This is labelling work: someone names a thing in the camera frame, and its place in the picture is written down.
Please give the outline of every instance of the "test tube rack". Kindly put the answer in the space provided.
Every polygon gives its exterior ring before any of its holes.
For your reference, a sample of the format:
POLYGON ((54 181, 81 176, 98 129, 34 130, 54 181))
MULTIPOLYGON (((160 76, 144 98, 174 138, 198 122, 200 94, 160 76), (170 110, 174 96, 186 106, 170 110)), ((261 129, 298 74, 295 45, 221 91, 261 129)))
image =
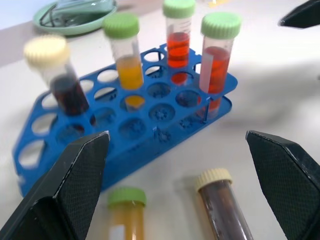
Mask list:
POLYGON ((103 191, 231 110, 232 103, 224 95, 236 88, 237 79, 228 74, 223 92, 204 93, 199 89, 200 75, 196 73, 196 65, 201 63, 201 55, 192 49, 189 52, 189 65, 184 68, 168 67, 166 44, 143 52, 141 62, 144 84, 138 90, 122 89, 118 78, 112 82, 98 80, 100 73, 116 70, 115 64, 81 77, 80 83, 84 80, 93 82, 91 90, 86 92, 90 108, 81 115, 66 116, 57 106, 44 107, 44 99, 51 95, 49 91, 37 98, 13 149, 15 168, 20 179, 18 183, 23 196, 54 165, 65 147, 77 138, 106 130, 110 133, 103 191), (158 55, 158 61, 146 60, 145 56, 154 52, 158 55), (184 84, 177 85, 172 82, 172 76, 177 73, 186 74, 184 84), (106 93, 97 96, 102 89, 106 90, 106 93), (132 95, 143 97, 145 103, 137 111, 128 112, 124 99, 132 95), (222 100, 216 117, 208 118, 209 103, 220 97, 222 100), (203 109, 203 115, 197 114, 203 109), (33 124, 49 114, 56 116, 49 130, 35 133, 33 124), (26 166, 20 160, 22 152, 39 141, 44 144, 37 163, 26 166))

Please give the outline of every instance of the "purple liquid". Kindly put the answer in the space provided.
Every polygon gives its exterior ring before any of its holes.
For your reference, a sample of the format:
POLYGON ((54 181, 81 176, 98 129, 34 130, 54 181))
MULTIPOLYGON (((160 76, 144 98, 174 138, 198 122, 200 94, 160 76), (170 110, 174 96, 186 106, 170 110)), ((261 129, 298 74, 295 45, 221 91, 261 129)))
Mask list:
POLYGON ((74 76, 56 77, 50 83, 50 89, 66 115, 80 115, 88 110, 89 104, 84 91, 74 76))

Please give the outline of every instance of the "centrifuge tube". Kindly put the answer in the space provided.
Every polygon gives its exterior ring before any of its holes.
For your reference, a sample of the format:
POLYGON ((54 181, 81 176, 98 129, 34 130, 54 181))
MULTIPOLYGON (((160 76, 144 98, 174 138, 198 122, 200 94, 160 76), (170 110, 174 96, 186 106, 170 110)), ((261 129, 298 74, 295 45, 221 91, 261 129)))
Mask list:
POLYGON ((210 169, 197 178, 196 191, 217 240, 253 240, 231 183, 228 170, 210 169))
MULTIPOLYGON (((229 12, 214 12, 202 19, 204 35, 199 87, 209 94, 224 90, 234 38, 241 27, 241 18, 229 12)), ((209 115, 216 116, 221 99, 209 105, 209 115)))
POLYGON ((125 90, 137 90, 144 84, 137 34, 138 17, 115 13, 105 18, 104 33, 109 38, 120 84, 125 90))
POLYGON ((115 189, 108 198, 107 240, 144 240, 145 192, 135 187, 115 189))
MULTIPOLYGON (((167 64, 171 68, 183 68, 189 62, 191 18, 195 0, 164 0, 162 10, 166 16, 167 64)), ((172 81, 181 85, 187 80, 186 73, 178 73, 172 81)))
POLYGON ((64 37, 36 37, 25 45, 24 56, 29 66, 40 72, 66 115, 79 115, 89 108, 79 79, 70 63, 70 50, 64 37))

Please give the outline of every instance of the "tube with red liquid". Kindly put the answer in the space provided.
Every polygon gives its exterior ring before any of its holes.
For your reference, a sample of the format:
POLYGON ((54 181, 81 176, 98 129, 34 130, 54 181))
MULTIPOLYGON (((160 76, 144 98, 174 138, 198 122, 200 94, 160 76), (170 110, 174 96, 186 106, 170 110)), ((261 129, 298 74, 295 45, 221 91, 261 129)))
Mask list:
MULTIPOLYGON (((163 14, 166 16, 167 63, 171 68, 188 66, 191 18, 195 6, 195 0, 163 2, 163 14)), ((186 80, 186 73, 178 73, 172 77, 172 81, 177 85, 182 85, 186 80)))
MULTIPOLYGON (((204 35, 199 87, 209 94, 219 94, 225 88, 234 38, 241 27, 241 18, 229 12, 214 12, 202 19, 204 35)), ((208 117, 218 114, 221 98, 209 104, 208 117)))

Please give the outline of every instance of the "orange liquid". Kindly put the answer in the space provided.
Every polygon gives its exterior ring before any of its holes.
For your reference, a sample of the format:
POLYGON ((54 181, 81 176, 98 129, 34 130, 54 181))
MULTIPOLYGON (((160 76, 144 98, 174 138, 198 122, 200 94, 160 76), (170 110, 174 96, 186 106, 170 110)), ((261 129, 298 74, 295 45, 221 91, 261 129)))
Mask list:
POLYGON ((172 68, 183 68, 188 65, 189 34, 174 32, 167 38, 168 65, 172 68))
POLYGON ((144 240, 144 205, 135 201, 115 204, 108 224, 106 240, 144 240))
POLYGON ((127 56, 116 61, 121 87, 125 90, 137 90, 144 84, 139 57, 127 56))

